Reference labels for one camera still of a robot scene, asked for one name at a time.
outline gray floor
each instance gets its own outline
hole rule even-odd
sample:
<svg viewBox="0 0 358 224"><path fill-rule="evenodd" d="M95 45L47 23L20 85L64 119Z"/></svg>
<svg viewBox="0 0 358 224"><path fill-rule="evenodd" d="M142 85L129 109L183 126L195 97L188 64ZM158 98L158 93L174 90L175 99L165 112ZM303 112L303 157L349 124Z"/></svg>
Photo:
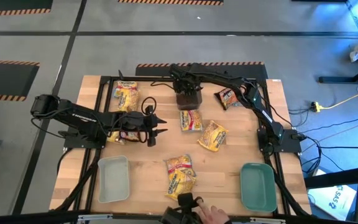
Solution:
<svg viewBox="0 0 358 224"><path fill-rule="evenodd" d="M71 30L80 1L56 1L50 15L0 17L0 30ZM298 32L357 32L345 4L291 2L287 0L225 1L219 6L170 6L88 1L80 30L239 30ZM0 37L0 60L41 63L29 97L22 103L0 102L0 215L10 211L36 133L30 125L32 98L50 93L68 37ZM304 108L311 101L329 106L355 95L356 85L325 85L320 75L353 76L358 62L349 52L358 38L333 37L216 37L120 36L77 37L60 89L60 97L75 101L83 75L135 73L138 63L264 61L269 78L283 80L289 108ZM358 98L335 109L310 113L300 131L358 118ZM291 118L296 124L299 116ZM357 123L310 132L321 139ZM49 131L65 126L52 122ZM303 142L303 148L310 142ZM358 128L325 140L324 146L358 146ZM60 139L47 136L24 206L25 213L48 210L62 154ZM358 150L325 151L343 169L358 167ZM303 159L316 155L316 148ZM338 169L323 158L321 166Z"/></svg>

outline yellow cable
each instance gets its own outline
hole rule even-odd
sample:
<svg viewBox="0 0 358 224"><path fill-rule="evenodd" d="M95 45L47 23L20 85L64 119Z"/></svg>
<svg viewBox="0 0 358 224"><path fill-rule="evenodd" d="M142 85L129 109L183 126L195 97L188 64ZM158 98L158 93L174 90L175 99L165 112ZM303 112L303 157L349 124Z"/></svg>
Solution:
<svg viewBox="0 0 358 224"><path fill-rule="evenodd" d="M334 106L330 106L330 107L327 107L327 108L325 108L325 107L323 107L323 106L321 106L321 105L318 105L318 106L319 106L319 109L320 109L320 110L328 110L328 109L332 109L332 108L334 108L334 107L336 107L336 106L338 106L338 105L341 105L341 104L343 104L343 103L345 103L345 102L347 102L347 101L349 101L349 100L351 100L351 99L353 99L353 98L355 98L355 97L358 97L358 94L355 95L355 96L352 96L352 97L350 97L350 98L348 98L348 99L346 99L346 100L344 100L344 101L342 101L342 102L339 102L339 103L335 104Z"/></svg>

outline wooden table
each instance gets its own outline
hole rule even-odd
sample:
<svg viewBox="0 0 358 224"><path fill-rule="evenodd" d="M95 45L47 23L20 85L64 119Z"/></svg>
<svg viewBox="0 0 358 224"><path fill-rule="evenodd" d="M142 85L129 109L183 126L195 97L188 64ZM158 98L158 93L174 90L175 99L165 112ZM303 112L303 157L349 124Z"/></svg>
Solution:
<svg viewBox="0 0 358 224"><path fill-rule="evenodd" d="M99 80L100 76L84 76L77 100L79 105L94 108ZM163 160L189 154L193 161L193 169L197 174L196 185L192 191L195 197L203 197L208 205L216 205L229 215L271 215L271 213L251 212L241 204L239 178L241 167L248 162L264 163L257 143L258 121L251 110L231 107L224 111L213 95L223 87L210 83L203 84L203 102L200 106L203 125L206 126L210 120L214 120L229 130L220 150L212 152L196 142L201 136L200 132L189 133L180 130L179 111L175 93L171 89L163 85L150 86L150 82L138 82L138 84L140 102L148 96L153 96L157 100L155 114L168 122L159 124L158 128L168 128L168 131L157 136L157 145L154 147L134 142L129 142L125 146L107 143L102 150L102 158L125 155L129 160L131 194L125 201L99 203L98 172L92 212L161 215L167 206L177 207L176 201L164 196L168 189L168 175ZM267 80L267 88L271 105L280 115L289 119L281 81ZM116 98L112 98L109 110L117 110ZM77 184L84 151L84 149L74 149L62 161L50 202L51 209L58 207ZM281 153L280 155L287 188L303 209L310 212L299 159L294 154ZM278 209L280 213L283 213L281 196L277 187L276 189ZM80 208L85 207L87 193L88 186L86 185Z"/></svg>

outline white plastic tray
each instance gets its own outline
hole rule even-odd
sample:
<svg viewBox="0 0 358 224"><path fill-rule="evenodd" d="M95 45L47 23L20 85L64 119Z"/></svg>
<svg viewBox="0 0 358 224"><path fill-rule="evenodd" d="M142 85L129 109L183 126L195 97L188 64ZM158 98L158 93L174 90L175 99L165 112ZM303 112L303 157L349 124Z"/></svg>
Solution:
<svg viewBox="0 0 358 224"><path fill-rule="evenodd" d="M100 203L117 202L129 197L129 166L125 156L103 158L100 169Z"/></svg>

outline yellow extension cord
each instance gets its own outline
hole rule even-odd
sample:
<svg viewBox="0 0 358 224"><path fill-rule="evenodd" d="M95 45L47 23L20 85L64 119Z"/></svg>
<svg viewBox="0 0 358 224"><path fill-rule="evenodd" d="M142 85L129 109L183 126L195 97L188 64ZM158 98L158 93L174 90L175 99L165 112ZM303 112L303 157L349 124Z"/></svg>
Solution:
<svg viewBox="0 0 358 224"><path fill-rule="evenodd" d="M339 106L339 105L341 105L341 104L343 104L343 103L345 103L345 102L347 102L347 101L349 101L349 100L351 100L351 99L353 99L353 98L355 98L355 97L358 97L358 94L357 94L357 95L354 95L354 96L352 96L352 97L350 97L350 98L348 98L348 99L346 99L346 100L344 100L344 101L341 101L341 102L339 102L339 103L337 103L337 104L335 104L335 105L333 105L333 106L326 107L326 108L323 107L323 106L321 106L321 105L319 105L318 102L315 102L315 104L316 104L316 112L320 112L321 110L332 109L332 108L334 108L334 107L336 107L336 106Z"/></svg>

